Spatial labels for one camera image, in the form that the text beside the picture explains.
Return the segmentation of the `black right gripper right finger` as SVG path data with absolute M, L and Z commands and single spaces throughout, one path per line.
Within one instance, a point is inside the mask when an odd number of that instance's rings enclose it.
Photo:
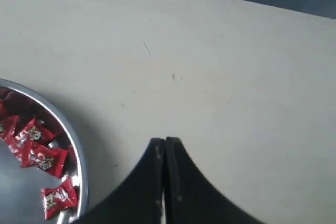
M 206 179 L 177 137 L 166 138 L 165 213 L 167 223 L 261 223 Z

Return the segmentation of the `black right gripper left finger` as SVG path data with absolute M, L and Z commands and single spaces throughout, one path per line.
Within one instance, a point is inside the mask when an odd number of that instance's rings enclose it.
M 165 140 L 152 138 L 128 177 L 76 223 L 160 223 Z

